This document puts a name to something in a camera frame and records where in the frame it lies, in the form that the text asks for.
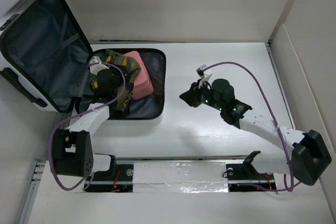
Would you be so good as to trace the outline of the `camouflage orange fabric bag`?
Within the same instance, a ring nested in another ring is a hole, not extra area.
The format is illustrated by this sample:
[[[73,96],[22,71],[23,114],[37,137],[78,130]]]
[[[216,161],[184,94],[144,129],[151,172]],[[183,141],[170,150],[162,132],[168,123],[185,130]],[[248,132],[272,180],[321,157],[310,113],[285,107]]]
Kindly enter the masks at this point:
[[[141,67],[133,58],[128,58],[111,49],[106,50],[104,62],[113,64],[115,67],[105,65],[106,68],[99,71],[92,80],[92,89],[93,82],[97,82],[99,85],[104,84],[105,86],[114,84],[118,87],[123,85],[122,91],[119,93],[121,96],[117,99],[116,110],[125,112],[129,106],[134,81],[140,73]]]

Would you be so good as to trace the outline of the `pink zippered pouch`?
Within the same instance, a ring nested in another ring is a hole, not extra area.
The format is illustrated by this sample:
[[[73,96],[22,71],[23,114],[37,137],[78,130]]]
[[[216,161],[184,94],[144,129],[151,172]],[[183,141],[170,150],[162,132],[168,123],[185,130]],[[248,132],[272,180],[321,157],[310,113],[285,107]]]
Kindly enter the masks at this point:
[[[133,58],[141,67],[141,71],[134,81],[132,99],[139,100],[153,93],[153,85],[150,80],[147,68],[137,51],[131,51],[125,54],[128,58]]]

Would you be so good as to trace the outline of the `white black hard-shell suitcase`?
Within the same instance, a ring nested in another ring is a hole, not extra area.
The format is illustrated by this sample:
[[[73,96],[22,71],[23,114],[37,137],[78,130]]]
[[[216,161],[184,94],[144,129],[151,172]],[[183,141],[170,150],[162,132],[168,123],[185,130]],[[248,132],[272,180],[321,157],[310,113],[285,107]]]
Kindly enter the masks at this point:
[[[1,21],[1,75],[40,110],[84,112],[94,96],[94,50],[65,0],[19,0]]]

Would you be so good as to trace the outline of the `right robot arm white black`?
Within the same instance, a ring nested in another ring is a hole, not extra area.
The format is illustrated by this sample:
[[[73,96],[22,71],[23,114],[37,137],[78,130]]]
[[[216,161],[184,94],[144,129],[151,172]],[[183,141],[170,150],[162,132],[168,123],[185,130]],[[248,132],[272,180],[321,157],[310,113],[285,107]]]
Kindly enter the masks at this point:
[[[204,104],[218,110],[227,124],[253,133],[285,153],[283,158],[274,158],[260,150],[252,151],[242,164],[228,169],[228,175],[255,178],[262,173],[289,174],[312,186],[332,162],[319,132],[277,126],[273,119],[236,99],[234,88],[225,79],[216,79],[212,83],[194,82],[179,97],[191,107]]]

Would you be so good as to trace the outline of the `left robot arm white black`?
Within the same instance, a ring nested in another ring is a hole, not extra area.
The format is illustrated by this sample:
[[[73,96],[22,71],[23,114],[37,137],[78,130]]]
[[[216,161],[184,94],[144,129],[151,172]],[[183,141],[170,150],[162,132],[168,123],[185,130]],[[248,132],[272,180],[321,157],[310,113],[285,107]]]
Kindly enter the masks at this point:
[[[117,100],[127,94],[126,76],[113,65],[97,74],[98,98],[102,103],[90,107],[75,116],[77,121],[66,129],[52,131],[49,144],[50,170],[54,177],[59,175],[86,178],[96,172],[91,137],[114,112]]]

